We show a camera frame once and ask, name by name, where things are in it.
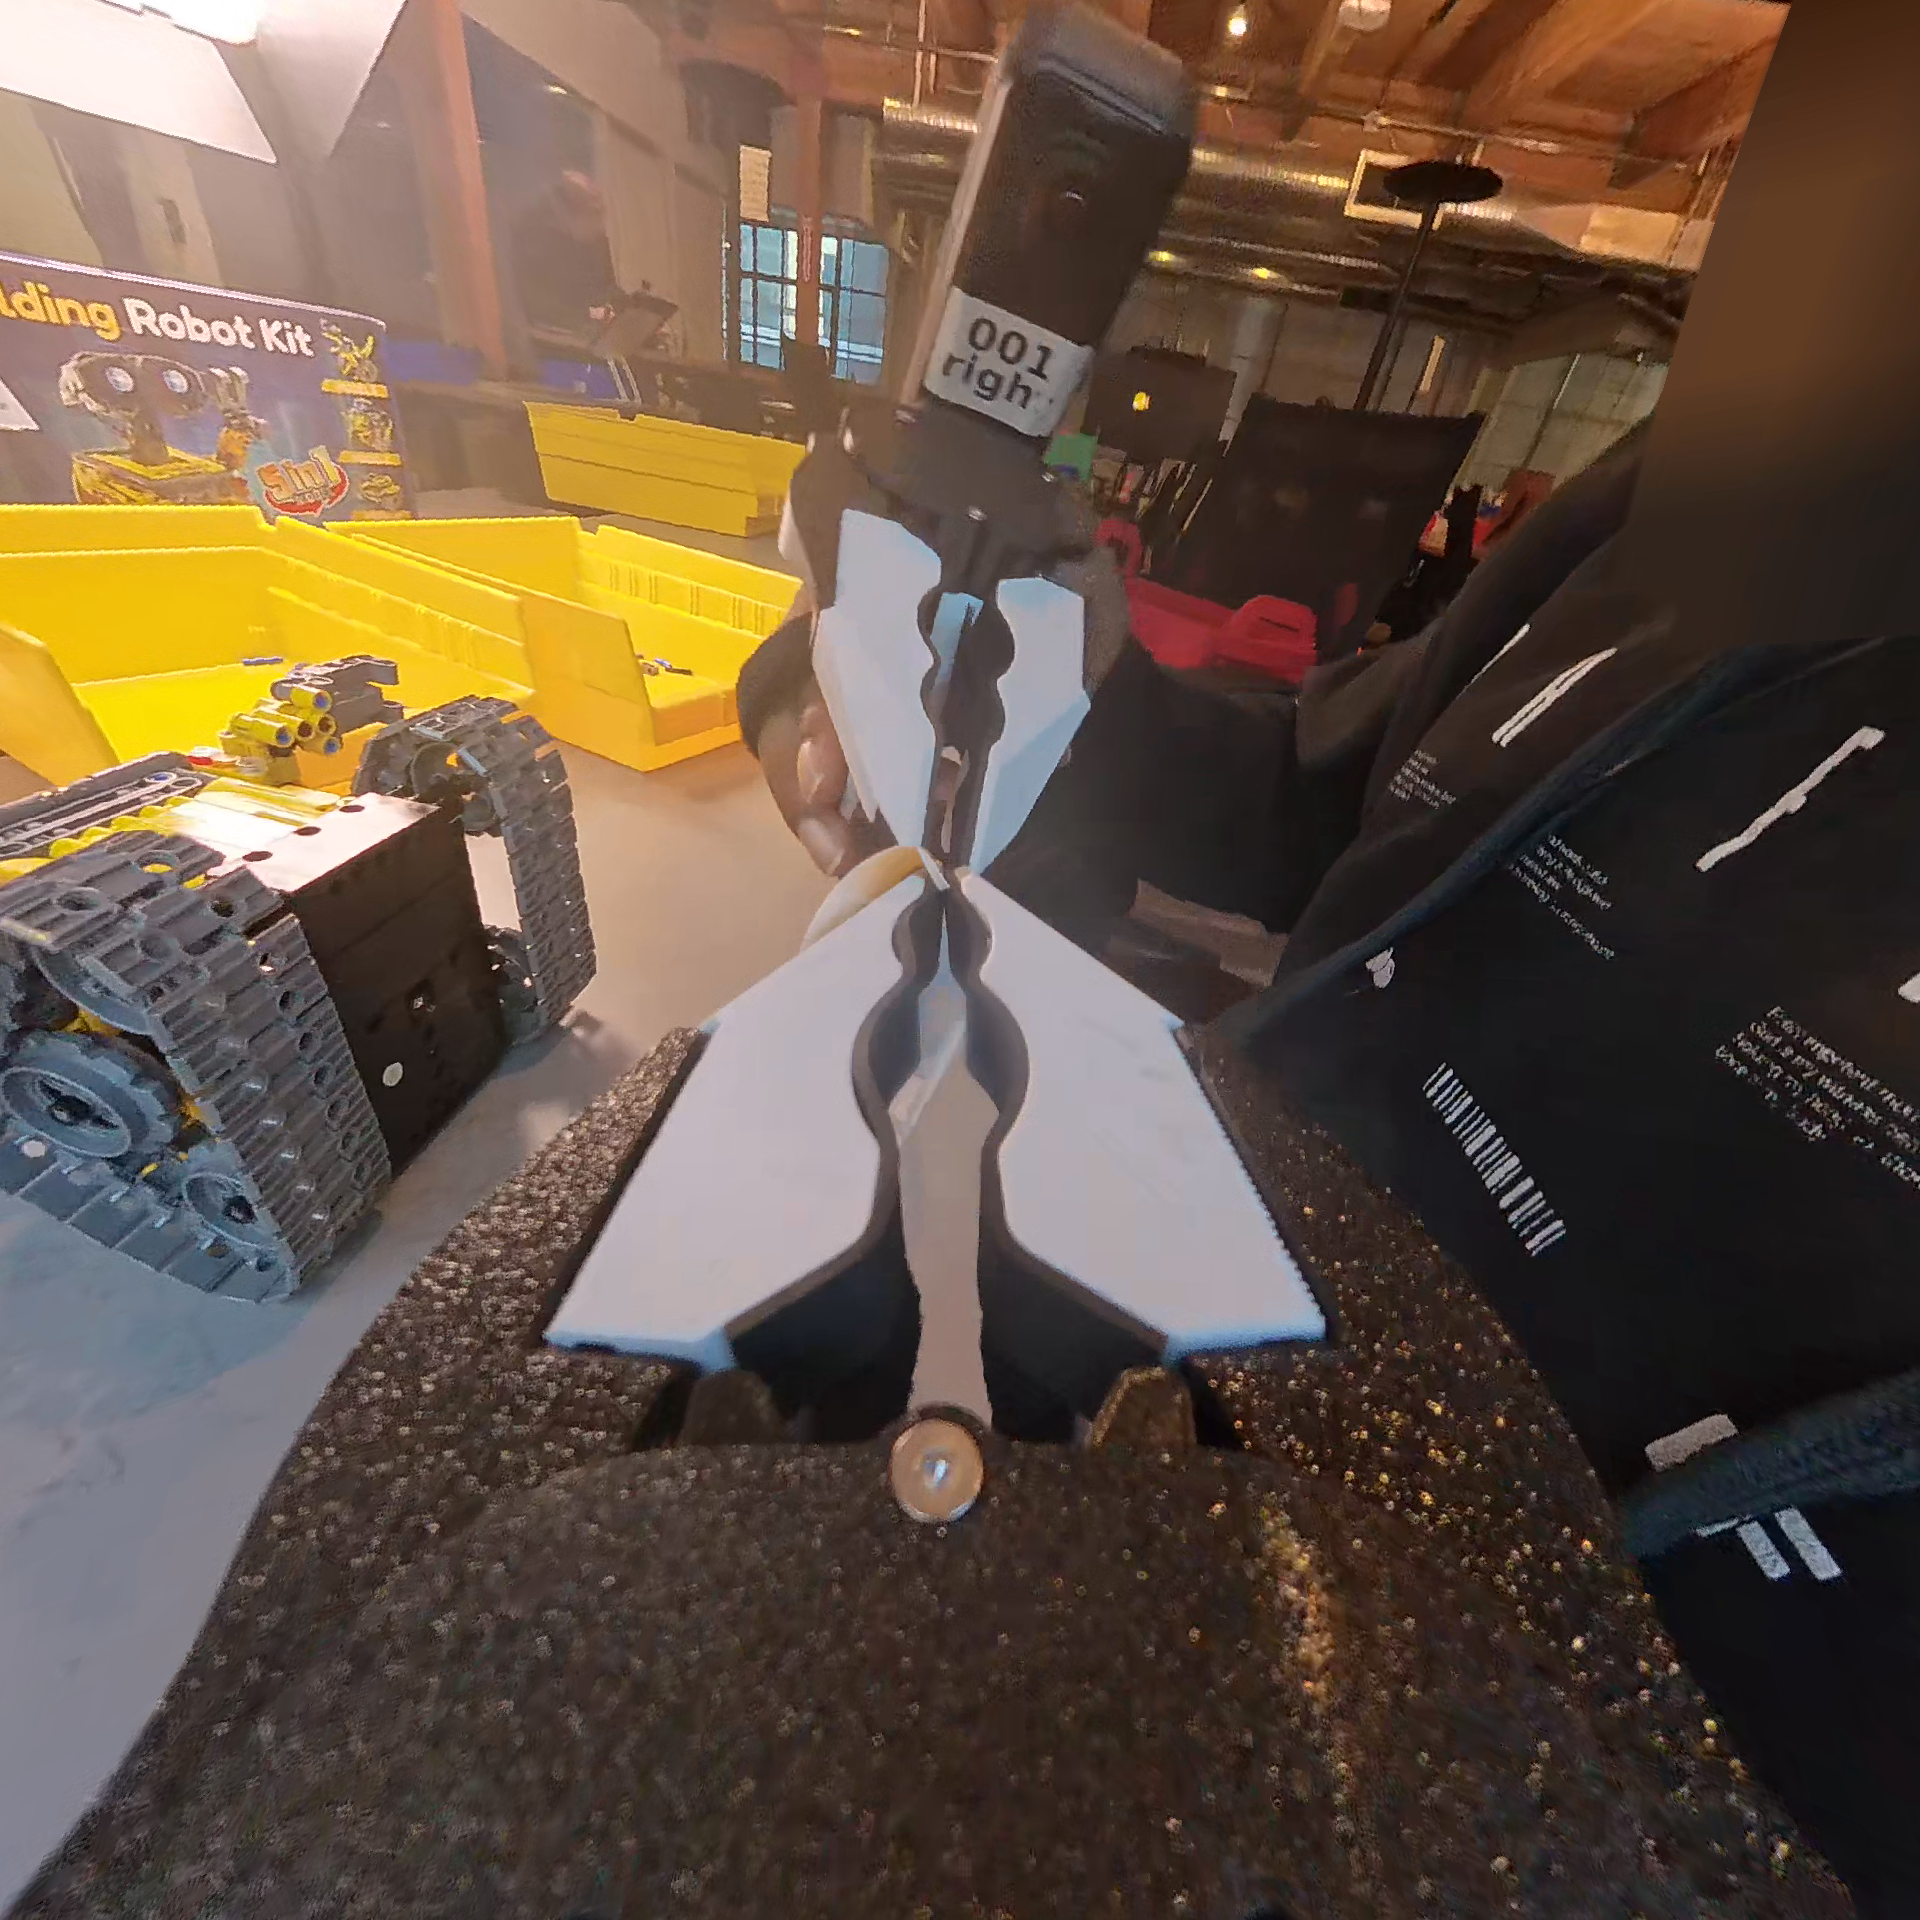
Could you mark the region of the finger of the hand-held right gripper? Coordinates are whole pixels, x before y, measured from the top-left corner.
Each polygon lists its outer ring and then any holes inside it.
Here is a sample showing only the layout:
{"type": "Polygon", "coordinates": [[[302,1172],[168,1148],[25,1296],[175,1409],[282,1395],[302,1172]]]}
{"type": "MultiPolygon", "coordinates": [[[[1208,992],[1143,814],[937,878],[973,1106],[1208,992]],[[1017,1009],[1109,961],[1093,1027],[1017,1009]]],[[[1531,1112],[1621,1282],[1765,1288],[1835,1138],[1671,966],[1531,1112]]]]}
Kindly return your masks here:
{"type": "Polygon", "coordinates": [[[1041,579],[994,587],[992,612],[1013,642],[1011,664],[991,682],[1000,732],[974,754],[979,790],[973,836],[960,865],[986,873],[1008,851],[1088,719],[1088,603],[1041,579]]]}
{"type": "Polygon", "coordinates": [[[930,546],[897,520],[841,518],[815,680],[848,759],[848,809],[952,865],[965,754],[947,714],[958,642],[927,628],[927,603],[943,601],[945,564],[930,546]]]}

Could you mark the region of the black pole lamp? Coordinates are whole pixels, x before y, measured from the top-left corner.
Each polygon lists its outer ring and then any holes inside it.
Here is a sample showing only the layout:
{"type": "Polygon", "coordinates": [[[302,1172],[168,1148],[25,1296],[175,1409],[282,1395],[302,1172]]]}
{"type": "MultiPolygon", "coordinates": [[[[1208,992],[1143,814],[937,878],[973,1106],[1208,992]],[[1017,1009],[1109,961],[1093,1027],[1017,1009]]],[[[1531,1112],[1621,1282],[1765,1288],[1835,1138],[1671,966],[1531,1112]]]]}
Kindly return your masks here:
{"type": "Polygon", "coordinates": [[[1441,158],[1410,160],[1386,177],[1383,188],[1389,196],[1405,208],[1413,208],[1421,220],[1408,259],[1399,272],[1392,303],[1381,323],[1367,371],[1361,378],[1355,407],[1362,414],[1377,407],[1389,362],[1392,359],[1398,339],[1402,337],[1408,296],[1417,270],[1424,263],[1438,217],[1447,208],[1486,204],[1499,196],[1503,186],[1504,180],[1499,175],[1486,164],[1441,158]]]}

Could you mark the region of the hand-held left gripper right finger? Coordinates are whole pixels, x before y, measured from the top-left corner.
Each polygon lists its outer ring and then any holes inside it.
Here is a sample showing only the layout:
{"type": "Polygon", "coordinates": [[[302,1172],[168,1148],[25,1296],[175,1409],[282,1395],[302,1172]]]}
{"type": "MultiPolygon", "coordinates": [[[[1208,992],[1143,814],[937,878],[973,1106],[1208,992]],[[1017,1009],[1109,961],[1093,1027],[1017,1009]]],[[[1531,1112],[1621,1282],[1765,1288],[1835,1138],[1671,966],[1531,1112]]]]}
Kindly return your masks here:
{"type": "Polygon", "coordinates": [[[952,886],[952,971],[994,1106],[977,1248],[994,1417],[1093,1420],[1135,1370],[1328,1342],[1177,1016],[974,873],[952,886]]]}

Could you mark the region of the stacked yellow bins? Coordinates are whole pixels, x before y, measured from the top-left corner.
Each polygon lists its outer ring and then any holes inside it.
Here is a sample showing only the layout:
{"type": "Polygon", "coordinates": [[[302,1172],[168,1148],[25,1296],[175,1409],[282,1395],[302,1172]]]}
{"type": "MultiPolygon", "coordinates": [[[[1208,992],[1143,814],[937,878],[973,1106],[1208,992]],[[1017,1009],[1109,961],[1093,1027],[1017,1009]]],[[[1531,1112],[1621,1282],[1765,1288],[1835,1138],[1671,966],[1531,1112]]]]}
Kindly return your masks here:
{"type": "Polygon", "coordinates": [[[806,447],[606,407],[529,401],[547,498],[690,534],[778,534],[806,447]]]}

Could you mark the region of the red storage bin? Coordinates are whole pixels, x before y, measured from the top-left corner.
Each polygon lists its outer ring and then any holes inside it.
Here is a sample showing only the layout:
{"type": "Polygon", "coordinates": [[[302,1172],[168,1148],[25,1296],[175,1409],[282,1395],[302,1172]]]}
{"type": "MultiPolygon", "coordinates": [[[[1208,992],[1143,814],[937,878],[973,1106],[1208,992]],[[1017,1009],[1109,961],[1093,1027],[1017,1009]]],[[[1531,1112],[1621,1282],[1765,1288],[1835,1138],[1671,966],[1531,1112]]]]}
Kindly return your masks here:
{"type": "Polygon", "coordinates": [[[1261,594],[1237,608],[1155,583],[1143,575],[1142,530],[1107,518],[1096,538],[1121,568],[1131,635],[1166,671],[1230,675],[1296,688],[1317,660],[1310,608],[1261,594]]]}

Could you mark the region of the yellow brick toy robot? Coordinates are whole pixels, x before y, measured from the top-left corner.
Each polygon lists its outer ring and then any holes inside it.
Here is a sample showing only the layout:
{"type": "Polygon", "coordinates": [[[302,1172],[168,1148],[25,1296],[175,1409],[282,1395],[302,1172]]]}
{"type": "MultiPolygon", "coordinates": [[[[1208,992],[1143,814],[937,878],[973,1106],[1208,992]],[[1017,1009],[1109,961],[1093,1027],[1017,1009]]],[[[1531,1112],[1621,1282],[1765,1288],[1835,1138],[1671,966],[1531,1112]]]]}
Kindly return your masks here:
{"type": "Polygon", "coordinates": [[[305,666],[231,772],[133,759],[6,807],[6,1195],[264,1306],[334,1259],[594,977],[561,744],[305,666]]]}

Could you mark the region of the person's black printed hoodie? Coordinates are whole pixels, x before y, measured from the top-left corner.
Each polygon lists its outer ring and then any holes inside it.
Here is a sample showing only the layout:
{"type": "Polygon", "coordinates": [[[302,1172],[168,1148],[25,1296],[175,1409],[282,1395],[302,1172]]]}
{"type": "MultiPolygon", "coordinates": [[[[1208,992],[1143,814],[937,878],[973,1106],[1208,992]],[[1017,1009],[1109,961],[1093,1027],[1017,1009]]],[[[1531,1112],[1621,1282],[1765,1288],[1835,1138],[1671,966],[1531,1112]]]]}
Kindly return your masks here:
{"type": "Polygon", "coordinates": [[[1653,420],[1285,702],[1130,642],[992,881],[1285,950],[1234,1050],[1438,1239],[1861,1915],[1917,1915],[1917,634],[1646,583],[1653,420]]]}

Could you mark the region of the grey desk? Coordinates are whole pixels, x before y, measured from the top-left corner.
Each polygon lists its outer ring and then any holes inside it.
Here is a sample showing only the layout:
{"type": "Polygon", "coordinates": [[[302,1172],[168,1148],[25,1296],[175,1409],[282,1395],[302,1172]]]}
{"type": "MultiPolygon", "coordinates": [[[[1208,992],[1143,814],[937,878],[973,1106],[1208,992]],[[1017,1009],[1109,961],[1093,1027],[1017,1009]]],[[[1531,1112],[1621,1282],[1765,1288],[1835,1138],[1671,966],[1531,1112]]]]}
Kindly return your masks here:
{"type": "Polygon", "coordinates": [[[6,1198],[3,1892],[114,1774],[192,1648],[257,1503],[411,1272],[661,1038],[790,955],[825,878],[758,759],[655,775],[568,750],[597,977],[275,1306],[218,1303],[6,1198]]]}

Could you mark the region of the black fabric screen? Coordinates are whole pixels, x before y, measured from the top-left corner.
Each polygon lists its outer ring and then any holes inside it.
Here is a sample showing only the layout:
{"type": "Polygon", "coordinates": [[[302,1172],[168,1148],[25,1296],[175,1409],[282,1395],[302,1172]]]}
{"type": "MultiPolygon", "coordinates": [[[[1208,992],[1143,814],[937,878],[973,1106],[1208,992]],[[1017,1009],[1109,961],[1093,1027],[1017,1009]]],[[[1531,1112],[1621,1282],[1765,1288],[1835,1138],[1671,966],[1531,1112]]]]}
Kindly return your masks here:
{"type": "Polygon", "coordinates": [[[1321,664],[1355,654],[1482,425],[1485,414],[1251,398],[1222,473],[1230,600],[1279,596],[1310,610],[1321,664]]]}

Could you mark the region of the person's right hand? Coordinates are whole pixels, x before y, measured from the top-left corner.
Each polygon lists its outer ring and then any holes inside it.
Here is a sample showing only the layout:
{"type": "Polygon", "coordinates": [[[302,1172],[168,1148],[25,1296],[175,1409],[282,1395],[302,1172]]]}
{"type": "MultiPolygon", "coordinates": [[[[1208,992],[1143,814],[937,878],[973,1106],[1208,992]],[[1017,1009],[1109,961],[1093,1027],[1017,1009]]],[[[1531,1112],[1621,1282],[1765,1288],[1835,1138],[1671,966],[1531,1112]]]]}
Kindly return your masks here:
{"type": "Polygon", "coordinates": [[[841,881],[882,846],[885,832],[848,798],[848,754],[817,687],[768,714],[755,753],[784,825],[822,873],[841,881]]]}

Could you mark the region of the blue robot kit box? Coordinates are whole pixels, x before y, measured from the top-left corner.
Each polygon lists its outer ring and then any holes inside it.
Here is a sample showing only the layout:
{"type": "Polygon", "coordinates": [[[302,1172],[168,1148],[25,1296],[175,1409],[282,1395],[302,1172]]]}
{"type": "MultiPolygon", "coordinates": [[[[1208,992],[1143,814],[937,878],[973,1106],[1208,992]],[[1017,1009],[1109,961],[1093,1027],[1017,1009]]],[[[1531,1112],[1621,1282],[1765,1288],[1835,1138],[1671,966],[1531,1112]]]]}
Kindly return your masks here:
{"type": "Polygon", "coordinates": [[[383,323],[3,255],[7,505],[416,515],[383,323]]]}

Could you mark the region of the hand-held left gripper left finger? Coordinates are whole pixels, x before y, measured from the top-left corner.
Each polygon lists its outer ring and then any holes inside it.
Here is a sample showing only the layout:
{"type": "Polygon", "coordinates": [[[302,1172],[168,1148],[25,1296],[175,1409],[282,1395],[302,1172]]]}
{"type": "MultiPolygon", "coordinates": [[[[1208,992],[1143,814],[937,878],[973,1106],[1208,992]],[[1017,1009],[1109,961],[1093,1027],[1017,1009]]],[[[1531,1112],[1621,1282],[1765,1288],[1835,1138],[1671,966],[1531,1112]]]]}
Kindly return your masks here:
{"type": "Polygon", "coordinates": [[[701,1031],[545,1326],[561,1354],[895,1404],[919,1342],[893,1102],[947,889],[910,873],[701,1031]]]}

